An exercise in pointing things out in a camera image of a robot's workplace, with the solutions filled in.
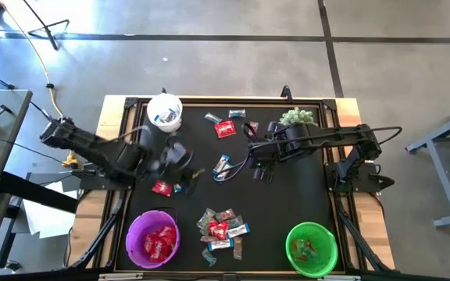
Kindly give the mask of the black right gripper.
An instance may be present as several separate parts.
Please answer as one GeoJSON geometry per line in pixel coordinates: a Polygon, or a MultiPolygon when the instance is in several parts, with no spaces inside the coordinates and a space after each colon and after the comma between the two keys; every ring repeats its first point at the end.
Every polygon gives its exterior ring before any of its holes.
{"type": "Polygon", "coordinates": [[[249,167],[255,169],[253,179],[261,180],[263,178],[265,183],[271,184],[274,178],[274,167],[269,165],[288,160],[284,143],[287,140],[285,132],[268,133],[265,137],[253,134],[248,139],[249,167]]]}

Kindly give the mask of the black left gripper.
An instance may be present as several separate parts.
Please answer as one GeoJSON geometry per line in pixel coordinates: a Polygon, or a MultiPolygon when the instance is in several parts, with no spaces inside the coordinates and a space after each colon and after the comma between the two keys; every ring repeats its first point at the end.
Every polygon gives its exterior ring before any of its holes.
{"type": "Polygon", "coordinates": [[[159,158],[152,163],[152,176],[164,183],[182,182],[183,193],[191,196],[202,175],[193,177],[194,173],[192,174],[189,167],[193,154],[193,151],[187,149],[181,142],[170,138],[166,141],[159,158]]]}

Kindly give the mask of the white plastic bucket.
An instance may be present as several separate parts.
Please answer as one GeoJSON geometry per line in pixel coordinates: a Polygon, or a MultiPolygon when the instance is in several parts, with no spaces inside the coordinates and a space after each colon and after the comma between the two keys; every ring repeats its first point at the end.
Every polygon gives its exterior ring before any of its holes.
{"type": "Polygon", "coordinates": [[[183,104],[181,100],[173,94],[161,93],[154,96],[147,105],[147,115],[149,121],[164,133],[177,131],[182,123],[183,104]],[[157,115],[168,112],[171,109],[180,111],[180,115],[168,123],[157,122],[157,115]]]}

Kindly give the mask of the artificial green potted plant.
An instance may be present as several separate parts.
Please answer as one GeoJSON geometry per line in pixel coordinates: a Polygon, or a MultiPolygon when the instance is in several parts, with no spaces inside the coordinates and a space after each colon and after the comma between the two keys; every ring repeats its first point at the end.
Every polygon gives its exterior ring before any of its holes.
{"type": "Polygon", "coordinates": [[[313,113],[295,107],[294,109],[288,110],[283,113],[279,119],[279,123],[283,126],[294,126],[296,124],[314,124],[315,119],[313,118],[313,113]]]}

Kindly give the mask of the purple plastic bucket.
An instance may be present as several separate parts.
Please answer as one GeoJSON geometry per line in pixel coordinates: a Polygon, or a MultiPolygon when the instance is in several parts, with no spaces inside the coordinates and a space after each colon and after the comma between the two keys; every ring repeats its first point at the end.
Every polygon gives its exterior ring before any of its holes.
{"type": "Polygon", "coordinates": [[[139,215],[128,229],[125,247],[130,260],[143,269],[157,269],[165,265],[177,253],[180,246],[180,230],[177,225],[177,213],[173,208],[155,208],[139,215]],[[150,260],[149,254],[143,251],[144,237],[154,233],[163,226],[175,228],[175,244],[173,249],[162,261],[150,260]]]}

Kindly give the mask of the green plastic bucket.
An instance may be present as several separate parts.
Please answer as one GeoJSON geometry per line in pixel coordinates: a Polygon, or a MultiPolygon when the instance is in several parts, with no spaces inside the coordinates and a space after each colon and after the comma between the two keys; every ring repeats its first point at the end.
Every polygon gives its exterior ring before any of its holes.
{"type": "Polygon", "coordinates": [[[301,222],[294,226],[285,239],[285,252],[288,261],[297,273],[309,278],[320,278],[330,274],[338,261],[338,243],[334,235],[315,222],[301,222]],[[300,262],[294,259],[290,250],[291,239],[304,240],[302,253],[307,252],[306,240],[311,240],[318,258],[312,262],[300,262]]]}

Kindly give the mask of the white paper sheets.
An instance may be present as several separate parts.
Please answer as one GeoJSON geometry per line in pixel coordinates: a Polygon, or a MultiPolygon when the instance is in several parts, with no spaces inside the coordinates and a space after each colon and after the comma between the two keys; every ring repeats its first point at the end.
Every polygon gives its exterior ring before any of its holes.
{"type": "Polygon", "coordinates": [[[66,235],[72,228],[75,212],[66,212],[23,199],[30,234],[40,239],[66,235]]]}

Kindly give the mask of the black table leg beam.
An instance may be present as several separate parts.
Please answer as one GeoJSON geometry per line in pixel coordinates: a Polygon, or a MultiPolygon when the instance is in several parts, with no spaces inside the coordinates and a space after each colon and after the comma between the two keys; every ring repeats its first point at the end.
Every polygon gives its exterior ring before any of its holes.
{"type": "Polygon", "coordinates": [[[77,199],[20,178],[12,173],[0,175],[0,193],[21,197],[50,208],[74,213],[77,199]]]}

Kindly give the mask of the black tripod stand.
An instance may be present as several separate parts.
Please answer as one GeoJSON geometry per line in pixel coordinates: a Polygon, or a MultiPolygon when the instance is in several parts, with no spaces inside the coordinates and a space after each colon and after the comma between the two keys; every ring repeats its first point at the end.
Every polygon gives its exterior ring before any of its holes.
{"type": "Polygon", "coordinates": [[[59,46],[57,45],[57,39],[55,35],[52,33],[51,28],[56,27],[58,25],[64,24],[65,27],[68,27],[70,24],[70,21],[68,19],[60,20],[54,23],[45,23],[43,19],[38,15],[38,13],[33,9],[33,7],[29,4],[27,0],[22,0],[23,3],[27,6],[27,8],[32,12],[32,14],[36,17],[37,21],[41,24],[40,28],[27,31],[27,35],[30,35],[32,37],[39,37],[38,33],[42,32],[45,33],[45,38],[50,42],[52,48],[55,51],[59,50],[59,46]]]}

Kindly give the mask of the black frame strut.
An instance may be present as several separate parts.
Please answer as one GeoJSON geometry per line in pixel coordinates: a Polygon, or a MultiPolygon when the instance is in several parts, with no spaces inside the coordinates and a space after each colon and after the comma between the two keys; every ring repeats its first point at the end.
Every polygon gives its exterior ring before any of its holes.
{"type": "Polygon", "coordinates": [[[69,268],[111,267],[116,256],[128,191],[87,191],[70,234],[69,268]]]}
{"type": "Polygon", "coordinates": [[[375,272],[392,272],[392,269],[386,266],[379,257],[373,252],[370,245],[365,241],[360,231],[357,229],[353,221],[348,217],[347,212],[341,201],[341,197],[336,195],[335,206],[337,209],[338,221],[343,224],[342,232],[345,236],[348,230],[356,243],[356,248],[361,250],[362,256],[367,259],[375,272]]]}

